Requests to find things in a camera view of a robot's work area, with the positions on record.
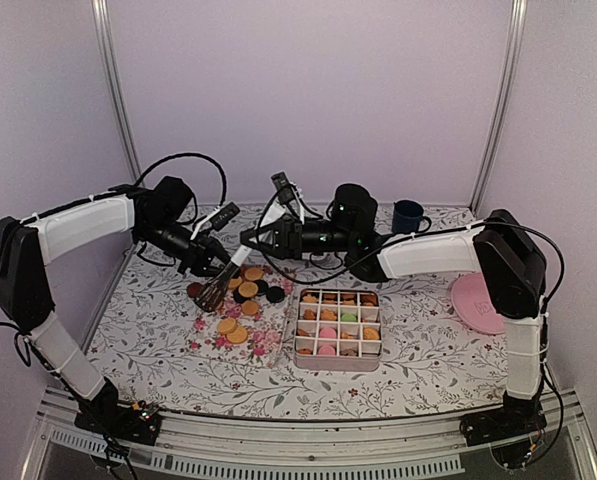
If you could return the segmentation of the silver white tongs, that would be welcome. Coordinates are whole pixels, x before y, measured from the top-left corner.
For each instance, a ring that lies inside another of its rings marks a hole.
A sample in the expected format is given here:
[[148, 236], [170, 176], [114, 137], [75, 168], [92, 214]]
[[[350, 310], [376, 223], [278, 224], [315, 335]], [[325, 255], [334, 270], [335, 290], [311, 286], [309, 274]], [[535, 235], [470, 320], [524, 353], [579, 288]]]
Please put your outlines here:
[[[287, 209], [277, 200], [267, 205], [261, 213], [258, 222], [254, 226], [254, 234], [261, 234], [264, 226], [269, 226], [282, 218]], [[254, 240], [253, 247], [246, 245], [245, 240], [240, 240], [240, 246], [231, 256], [226, 266], [213, 279], [206, 283], [200, 290], [194, 303], [204, 312], [215, 312], [224, 300], [229, 283], [235, 273], [241, 271], [242, 265], [248, 259], [255, 248], [259, 248], [261, 240]]]

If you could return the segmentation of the pink sandwich cookie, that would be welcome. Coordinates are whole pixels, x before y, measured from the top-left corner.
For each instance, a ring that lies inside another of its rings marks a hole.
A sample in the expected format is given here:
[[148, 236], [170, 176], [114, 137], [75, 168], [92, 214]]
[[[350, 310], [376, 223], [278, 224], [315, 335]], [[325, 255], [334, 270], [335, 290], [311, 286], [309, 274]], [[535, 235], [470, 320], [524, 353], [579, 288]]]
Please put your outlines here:
[[318, 355], [320, 355], [320, 356], [335, 356], [336, 348], [332, 345], [322, 345], [318, 349]]
[[319, 331], [320, 338], [326, 339], [336, 339], [337, 338], [337, 330], [332, 327], [324, 327]]

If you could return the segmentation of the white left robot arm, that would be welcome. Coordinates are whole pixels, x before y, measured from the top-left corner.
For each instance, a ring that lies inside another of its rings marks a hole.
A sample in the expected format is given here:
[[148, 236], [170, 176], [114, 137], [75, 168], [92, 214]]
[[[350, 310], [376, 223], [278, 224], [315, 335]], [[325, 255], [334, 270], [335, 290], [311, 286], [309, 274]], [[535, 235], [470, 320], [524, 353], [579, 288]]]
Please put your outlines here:
[[106, 434], [126, 426], [126, 410], [83, 352], [85, 330], [75, 323], [93, 314], [130, 243], [156, 248], [182, 274], [217, 273], [229, 255], [214, 234], [239, 209], [221, 202], [183, 222], [193, 198], [182, 179], [166, 176], [153, 189], [124, 184], [44, 213], [0, 218], [0, 324], [26, 341]]

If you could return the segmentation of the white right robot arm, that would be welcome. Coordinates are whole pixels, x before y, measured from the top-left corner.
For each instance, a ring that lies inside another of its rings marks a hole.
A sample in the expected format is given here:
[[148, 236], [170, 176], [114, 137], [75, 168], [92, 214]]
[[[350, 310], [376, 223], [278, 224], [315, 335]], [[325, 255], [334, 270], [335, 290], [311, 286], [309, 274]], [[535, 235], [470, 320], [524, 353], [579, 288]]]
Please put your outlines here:
[[298, 198], [293, 185], [278, 187], [255, 226], [241, 233], [242, 246], [273, 259], [342, 252], [345, 268], [369, 283], [460, 273], [450, 294], [459, 318], [481, 333], [500, 324], [507, 340], [507, 384], [495, 427], [515, 436], [532, 422], [548, 346], [546, 258], [508, 211], [454, 229], [381, 235], [378, 203], [358, 184], [338, 186], [324, 218], [291, 214]]

